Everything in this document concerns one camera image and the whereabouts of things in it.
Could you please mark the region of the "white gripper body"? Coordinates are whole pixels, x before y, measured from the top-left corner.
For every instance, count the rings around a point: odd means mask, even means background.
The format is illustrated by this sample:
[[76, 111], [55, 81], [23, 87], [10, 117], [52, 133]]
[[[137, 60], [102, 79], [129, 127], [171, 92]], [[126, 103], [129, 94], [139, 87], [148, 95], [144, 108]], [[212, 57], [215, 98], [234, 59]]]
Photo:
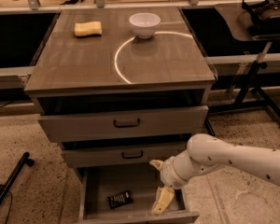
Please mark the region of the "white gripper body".
[[161, 182], [168, 188], [181, 189], [201, 172], [201, 165], [185, 150], [163, 162]]

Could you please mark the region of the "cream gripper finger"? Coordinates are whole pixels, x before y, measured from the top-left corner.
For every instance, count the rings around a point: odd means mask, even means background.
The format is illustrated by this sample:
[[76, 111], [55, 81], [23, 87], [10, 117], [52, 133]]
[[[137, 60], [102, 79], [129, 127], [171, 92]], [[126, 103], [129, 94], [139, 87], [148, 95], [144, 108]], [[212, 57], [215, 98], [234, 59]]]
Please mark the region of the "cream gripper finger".
[[162, 214], [170, 205], [175, 196], [175, 191], [168, 187], [158, 187], [156, 199], [151, 208], [151, 213], [155, 216]]
[[152, 165], [156, 170], [158, 170], [160, 172], [161, 169], [162, 169], [162, 166], [163, 166], [163, 161], [161, 161], [161, 160], [151, 160], [149, 162], [149, 164]]

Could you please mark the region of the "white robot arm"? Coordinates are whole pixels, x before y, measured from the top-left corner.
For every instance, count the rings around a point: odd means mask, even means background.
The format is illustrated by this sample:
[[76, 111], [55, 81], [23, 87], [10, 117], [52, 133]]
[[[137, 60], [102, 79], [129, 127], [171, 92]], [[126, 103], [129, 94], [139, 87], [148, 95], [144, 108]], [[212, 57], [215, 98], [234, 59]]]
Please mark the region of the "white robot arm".
[[151, 160], [161, 176], [151, 213], [162, 214], [170, 205], [175, 191], [182, 189], [196, 176], [214, 172], [229, 165], [280, 187], [280, 149], [247, 147], [226, 143], [205, 133], [193, 135], [187, 148], [166, 161]]

